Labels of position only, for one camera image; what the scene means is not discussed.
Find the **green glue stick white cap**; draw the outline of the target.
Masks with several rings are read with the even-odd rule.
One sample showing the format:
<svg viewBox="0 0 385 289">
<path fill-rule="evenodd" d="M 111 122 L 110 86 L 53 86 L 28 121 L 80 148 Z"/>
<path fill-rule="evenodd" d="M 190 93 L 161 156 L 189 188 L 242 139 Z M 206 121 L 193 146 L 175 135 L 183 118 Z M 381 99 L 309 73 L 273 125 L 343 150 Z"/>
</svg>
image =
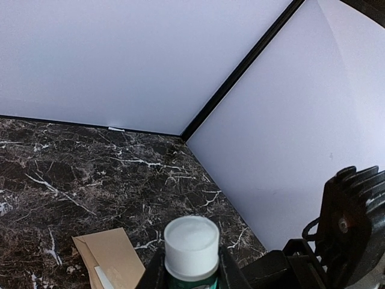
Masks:
<svg viewBox="0 0 385 289">
<path fill-rule="evenodd" d="M 164 229 L 168 288 L 218 288 L 220 232 L 202 216 L 183 216 Z"/>
</svg>

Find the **brown paper envelope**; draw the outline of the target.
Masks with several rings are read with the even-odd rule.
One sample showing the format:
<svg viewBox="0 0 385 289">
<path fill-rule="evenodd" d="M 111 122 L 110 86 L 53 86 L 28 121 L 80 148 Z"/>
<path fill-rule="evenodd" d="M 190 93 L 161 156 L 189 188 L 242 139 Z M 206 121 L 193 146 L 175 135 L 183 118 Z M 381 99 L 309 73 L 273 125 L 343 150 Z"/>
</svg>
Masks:
<svg viewBox="0 0 385 289">
<path fill-rule="evenodd" d="M 103 288 L 100 266 L 114 288 L 135 288 L 145 268 L 123 228 L 72 238 L 87 268 L 91 288 Z"/>
</svg>

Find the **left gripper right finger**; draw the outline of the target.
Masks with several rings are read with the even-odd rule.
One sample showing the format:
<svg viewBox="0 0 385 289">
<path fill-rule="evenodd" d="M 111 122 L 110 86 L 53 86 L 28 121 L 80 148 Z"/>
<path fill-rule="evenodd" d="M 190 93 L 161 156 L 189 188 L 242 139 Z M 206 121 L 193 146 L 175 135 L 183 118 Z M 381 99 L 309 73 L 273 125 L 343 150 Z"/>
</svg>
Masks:
<svg viewBox="0 0 385 289">
<path fill-rule="evenodd" d="M 219 248 L 218 283 L 222 289 L 251 289 L 235 260 L 225 246 Z"/>
</svg>

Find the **white letter paper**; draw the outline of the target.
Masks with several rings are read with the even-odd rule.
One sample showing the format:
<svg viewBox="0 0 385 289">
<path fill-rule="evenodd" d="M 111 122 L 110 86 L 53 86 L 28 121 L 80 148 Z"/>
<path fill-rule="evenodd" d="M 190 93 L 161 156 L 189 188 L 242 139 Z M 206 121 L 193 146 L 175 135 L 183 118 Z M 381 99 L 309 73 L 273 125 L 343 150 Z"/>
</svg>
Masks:
<svg viewBox="0 0 385 289">
<path fill-rule="evenodd" d="M 96 266 L 95 268 L 95 272 L 99 278 L 99 281 L 103 287 L 103 289 L 114 289 L 112 283 L 109 281 L 109 279 L 107 278 L 107 276 L 104 274 L 103 270 L 101 269 L 100 266 Z"/>
</svg>

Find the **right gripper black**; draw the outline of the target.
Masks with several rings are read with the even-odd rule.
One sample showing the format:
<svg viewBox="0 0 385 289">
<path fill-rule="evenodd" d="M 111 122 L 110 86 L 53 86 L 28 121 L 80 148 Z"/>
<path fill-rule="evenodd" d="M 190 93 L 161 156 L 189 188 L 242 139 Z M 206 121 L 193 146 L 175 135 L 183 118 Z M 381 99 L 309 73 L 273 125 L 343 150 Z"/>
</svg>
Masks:
<svg viewBox="0 0 385 289">
<path fill-rule="evenodd" d="M 326 273 L 304 239 L 290 239 L 241 269 L 251 288 L 327 288 Z"/>
</svg>

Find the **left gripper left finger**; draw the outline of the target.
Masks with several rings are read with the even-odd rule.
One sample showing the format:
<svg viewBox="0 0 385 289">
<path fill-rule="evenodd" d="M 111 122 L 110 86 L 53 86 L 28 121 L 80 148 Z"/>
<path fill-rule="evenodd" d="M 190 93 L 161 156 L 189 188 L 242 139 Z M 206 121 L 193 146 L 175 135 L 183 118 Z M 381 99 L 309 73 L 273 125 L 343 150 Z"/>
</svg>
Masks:
<svg viewBox="0 0 385 289">
<path fill-rule="evenodd" d="M 147 268 L 137 284 L 137 289 L 167 288 L 167 272 L 164 261 L 165 251 L 160 248 L 154 253 L 154 256 L 148 263 Z"/>
</svg>

